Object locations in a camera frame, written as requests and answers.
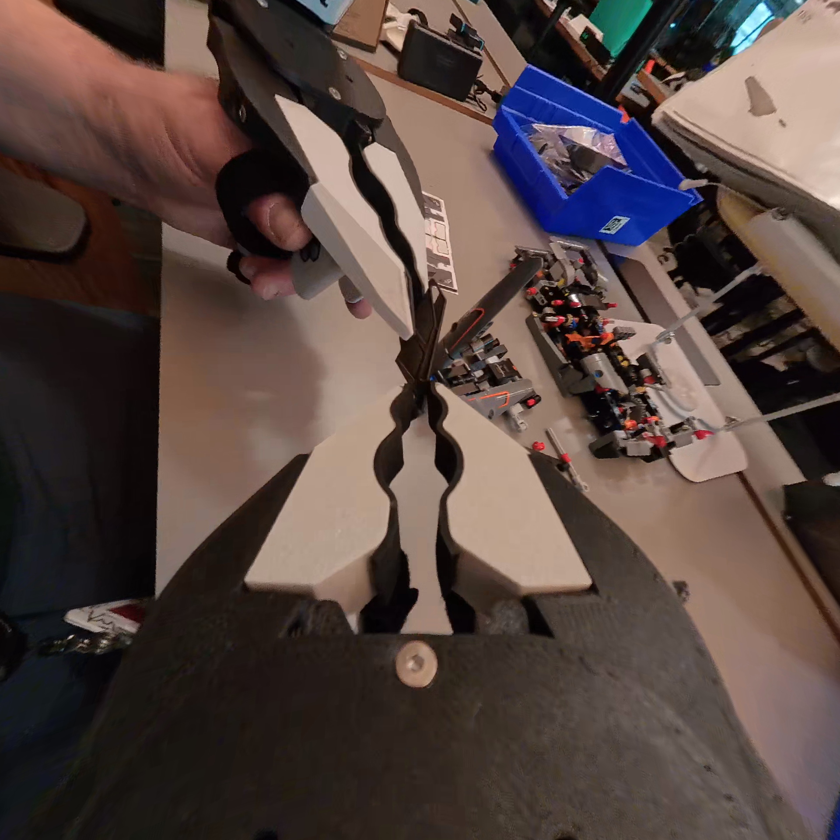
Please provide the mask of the black box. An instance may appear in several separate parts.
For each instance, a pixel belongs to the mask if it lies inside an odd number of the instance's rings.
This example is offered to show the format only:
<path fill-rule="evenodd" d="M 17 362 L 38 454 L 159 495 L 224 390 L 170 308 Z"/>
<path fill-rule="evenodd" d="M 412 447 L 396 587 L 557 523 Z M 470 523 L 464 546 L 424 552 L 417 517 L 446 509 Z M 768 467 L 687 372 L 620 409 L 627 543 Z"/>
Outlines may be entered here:
<path fill-rule="evenodd" d="M 784 486 L 783 494 L 784 519 L 812 562 L 838 562 L 838 486 L 811 479 Z"/>

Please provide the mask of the black steel pole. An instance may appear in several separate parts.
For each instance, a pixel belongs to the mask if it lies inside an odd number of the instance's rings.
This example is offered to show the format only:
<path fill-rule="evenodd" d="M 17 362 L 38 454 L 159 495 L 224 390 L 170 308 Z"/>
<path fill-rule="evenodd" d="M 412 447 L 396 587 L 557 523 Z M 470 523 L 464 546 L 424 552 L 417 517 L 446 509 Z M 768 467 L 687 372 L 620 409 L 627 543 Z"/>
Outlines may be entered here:
<path fill-rule="evenodd" d="M 654 1 L 636 27 L 604 77 L 594 84 L 591 95 L 607 103 L 614 103 L 625 85 L 643 65 L 657 39 L 666 31 L 677 14 L 681 1 Z"/>

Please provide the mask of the key bunch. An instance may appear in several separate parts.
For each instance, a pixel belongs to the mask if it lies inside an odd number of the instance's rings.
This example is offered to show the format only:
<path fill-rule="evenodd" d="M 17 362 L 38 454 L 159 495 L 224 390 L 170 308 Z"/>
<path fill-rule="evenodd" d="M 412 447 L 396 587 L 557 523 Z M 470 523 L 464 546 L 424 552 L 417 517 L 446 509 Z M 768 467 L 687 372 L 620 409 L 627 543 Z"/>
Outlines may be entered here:
<path fill-rule="evenodd" d="M 37 643 L 42 658 L 62 655 L 106 655 L 131 645 L 152 598 L 136 598 L 74 608 L 64 616 L 67 631 Z"/>

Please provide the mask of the open instruction booklet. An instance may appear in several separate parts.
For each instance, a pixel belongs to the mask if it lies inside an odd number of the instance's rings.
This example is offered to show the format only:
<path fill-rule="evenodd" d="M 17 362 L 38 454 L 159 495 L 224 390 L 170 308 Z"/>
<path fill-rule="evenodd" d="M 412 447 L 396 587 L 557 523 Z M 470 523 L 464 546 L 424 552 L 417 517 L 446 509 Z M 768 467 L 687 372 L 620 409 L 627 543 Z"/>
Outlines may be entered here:
<path fill-rule="evenodd" d="M 675 142 L 838 212 L 839 3 L 803 3 L 667 98 L 653 123 Z"/>

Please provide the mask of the person's blue jeans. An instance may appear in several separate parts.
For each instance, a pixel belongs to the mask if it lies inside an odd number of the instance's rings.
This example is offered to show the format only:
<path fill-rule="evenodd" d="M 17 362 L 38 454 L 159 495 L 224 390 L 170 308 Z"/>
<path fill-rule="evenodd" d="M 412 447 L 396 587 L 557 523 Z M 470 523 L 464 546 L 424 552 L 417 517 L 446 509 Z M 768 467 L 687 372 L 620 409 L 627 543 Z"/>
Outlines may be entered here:
<path fill-rule="evenodd" d="M 2 611 L 154 591 L 160 324 L 2 294 Z"/>

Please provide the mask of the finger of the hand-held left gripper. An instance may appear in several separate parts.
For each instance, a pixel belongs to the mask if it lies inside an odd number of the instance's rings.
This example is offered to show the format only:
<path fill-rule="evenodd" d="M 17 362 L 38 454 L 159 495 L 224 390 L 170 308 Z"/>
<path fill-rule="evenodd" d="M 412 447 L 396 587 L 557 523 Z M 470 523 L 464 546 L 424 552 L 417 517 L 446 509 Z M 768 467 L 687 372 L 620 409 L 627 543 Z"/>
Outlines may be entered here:
<path fill-rule="evenodd" d="M 417 295 L 428 290 L 423 201 L 417 199 L 396 152 L 373 142 L 363 151 L 366 167 L 384 191 L 377 199 L 385 240 L 402 261 Z"/>
<path fill-rule="evenodd" d="M 411 164 L 404 149 L 394 150 L 385 141 L 398 138 L 384 121 L 381 136 L 343 140 L 314 112 L 296 101 L 275 96 L 290 136 L 301 148 L 310 177 L 300 214 L 312 234 L 308 252 L 291 258 L 292 284 L 297 295 L 310 300 L 334 283 L 342 293 L 366 300 L 401 339 L 415 333 L 412 283 L 400 258 L 385 240 L 377 200 L 384 191 L 376 184 L 363 160 L 364 149 L 377 142 L 396 152 L 413 186 Z"/>

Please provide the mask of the clear plastic bags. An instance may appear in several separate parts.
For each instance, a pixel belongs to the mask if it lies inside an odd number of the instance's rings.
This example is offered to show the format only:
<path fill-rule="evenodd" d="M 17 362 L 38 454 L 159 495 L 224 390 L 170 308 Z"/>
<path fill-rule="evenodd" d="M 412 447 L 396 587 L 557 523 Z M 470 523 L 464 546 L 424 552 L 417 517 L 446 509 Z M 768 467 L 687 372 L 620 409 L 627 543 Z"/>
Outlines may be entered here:
<path fill-rule="evenodd" d="M 603 169 L 632 173 L 612 133 L 582 125 L 538 122 L 527 126 L 525 133 L 539 158 L 569 194 Z"/>

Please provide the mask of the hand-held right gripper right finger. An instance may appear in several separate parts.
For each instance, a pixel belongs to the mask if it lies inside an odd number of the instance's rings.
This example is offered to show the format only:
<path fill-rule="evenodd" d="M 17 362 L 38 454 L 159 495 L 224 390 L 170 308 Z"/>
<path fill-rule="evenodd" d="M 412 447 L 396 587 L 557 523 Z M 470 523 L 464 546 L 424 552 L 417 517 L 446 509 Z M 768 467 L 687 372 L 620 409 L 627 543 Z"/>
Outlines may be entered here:
<path fill-rule="evenodd" d="M 442 385 L 428 422 L 446 480 L 439 503 L 437 578 L 454 634 L 472 634 L 500 603 L 578 595 L 593 580 L 537 466 L 553 461 L 517 443 Z"/>

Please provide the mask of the grey lego axle red bush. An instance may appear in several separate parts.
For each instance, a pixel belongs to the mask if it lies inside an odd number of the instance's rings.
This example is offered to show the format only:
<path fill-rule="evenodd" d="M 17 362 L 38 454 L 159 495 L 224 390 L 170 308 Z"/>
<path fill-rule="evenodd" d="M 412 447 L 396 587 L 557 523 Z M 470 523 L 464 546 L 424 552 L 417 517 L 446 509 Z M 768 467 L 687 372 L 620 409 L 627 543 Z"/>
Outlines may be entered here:
<path fill-rule="evenodd" d="M 544 429 L 546 437 L 549 439 L 551 446 L 553 448 L 554 453 L 557 456 L 559 461 L 559 469 L 560 472 L 563 473 L 564 477 L 580 492 L 588 494 L 590 492 L 590 488 L 588 484 L 583 480 L 581 477 L 580 472 L 572 463 L 571 456 L 566 451 L 566 449 L 562 446 L 559 438 L 557 437 L 556 433 L 553 431 L 551 427 L 546 427 Z"/>

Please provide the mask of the blue parts bin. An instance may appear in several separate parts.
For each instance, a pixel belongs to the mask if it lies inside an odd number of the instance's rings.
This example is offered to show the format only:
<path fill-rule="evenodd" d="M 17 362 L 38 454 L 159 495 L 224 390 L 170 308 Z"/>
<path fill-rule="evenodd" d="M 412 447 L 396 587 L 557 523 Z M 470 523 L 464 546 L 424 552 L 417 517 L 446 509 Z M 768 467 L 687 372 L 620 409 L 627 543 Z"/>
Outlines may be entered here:
<path fill-rule="evenodd" d="M 611 133 L 629 170 L 601 170 L 568 194 L 529 140 L 534 123 Z M 684 176 L 636 120 L 535 66 L 526 65 L 492 126 L 500 168 L 548 234 L 635 247 L 701 202 L 697 190 L 679 188 Z"/>

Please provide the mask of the sticker sheet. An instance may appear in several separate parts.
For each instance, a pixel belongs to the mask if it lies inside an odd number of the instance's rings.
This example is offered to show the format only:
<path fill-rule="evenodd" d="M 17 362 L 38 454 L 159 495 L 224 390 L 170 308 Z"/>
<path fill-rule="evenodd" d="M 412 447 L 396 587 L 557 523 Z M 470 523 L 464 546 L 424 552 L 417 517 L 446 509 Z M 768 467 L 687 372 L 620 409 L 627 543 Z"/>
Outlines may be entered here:
<path fill-rule="evenodd" d="M 449 294 L 458 294 L 448 215 L 443 199 L 423 192 L 428 278 Z"/>

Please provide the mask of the black equipment case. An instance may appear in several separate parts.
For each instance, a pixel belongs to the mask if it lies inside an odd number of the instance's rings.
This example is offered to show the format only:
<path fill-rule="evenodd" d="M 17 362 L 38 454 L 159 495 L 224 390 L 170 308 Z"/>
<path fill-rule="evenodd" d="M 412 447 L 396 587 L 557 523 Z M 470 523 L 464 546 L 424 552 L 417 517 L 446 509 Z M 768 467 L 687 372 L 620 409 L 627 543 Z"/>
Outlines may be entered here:
<path fill-rule="evenodd" d="M 483 63 L 485 42 L 461 18 L 452 15 L 444 35 L 410 18 L 397 61 L 404 81 L 464 102 L 473 90 Z"/>

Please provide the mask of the black lego car chassis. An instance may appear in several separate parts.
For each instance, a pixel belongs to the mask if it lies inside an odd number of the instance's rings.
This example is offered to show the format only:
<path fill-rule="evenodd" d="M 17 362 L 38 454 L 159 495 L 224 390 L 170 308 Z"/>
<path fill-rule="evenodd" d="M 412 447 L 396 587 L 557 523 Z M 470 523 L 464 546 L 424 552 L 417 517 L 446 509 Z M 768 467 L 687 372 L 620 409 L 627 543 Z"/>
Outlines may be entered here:
<path fill-rule="evenodd" d="M 528 330 L 561 395 L 581 401 L 598 433 L 589 445 L 595 458 L 652 463 L 715 436 L 693 409 L 666 406 L 676 382 L 650 345 L 629 349 L 641 335 L 614 318 L 608 278 L 591 248 L 568 239 L 516 246 L 510 268 L 527 258 L 541 263 L 523 292 Z"/>

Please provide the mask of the white book stand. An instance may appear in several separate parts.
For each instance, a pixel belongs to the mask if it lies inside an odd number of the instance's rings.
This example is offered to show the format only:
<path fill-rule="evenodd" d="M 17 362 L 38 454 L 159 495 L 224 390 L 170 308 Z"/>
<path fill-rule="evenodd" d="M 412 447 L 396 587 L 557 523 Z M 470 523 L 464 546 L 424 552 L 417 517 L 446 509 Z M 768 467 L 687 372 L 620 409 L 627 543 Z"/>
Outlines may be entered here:
<path fill-rule="evenodd" d="M 617 273 L 638 312 L 628 341 L 661 373 L 663 418 L 700 441 L 668 459 L 702 483 L 773 464 L 838 472 L 838 259 L 794 215 L 719 185 L 674 250 L 625 248 Z"/>

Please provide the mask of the green plastic case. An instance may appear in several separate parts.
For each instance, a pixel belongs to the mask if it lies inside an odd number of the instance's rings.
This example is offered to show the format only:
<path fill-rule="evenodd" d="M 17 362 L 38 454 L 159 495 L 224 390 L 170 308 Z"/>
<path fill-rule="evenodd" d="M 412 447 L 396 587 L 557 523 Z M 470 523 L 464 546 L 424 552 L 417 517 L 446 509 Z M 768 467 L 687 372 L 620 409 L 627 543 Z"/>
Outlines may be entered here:
<path fill-rule="evenodd" d="M 602 33 L 602 44 L 617 58 L 653 6 L 653 1 L 599 1 L 589 20 Z"/>

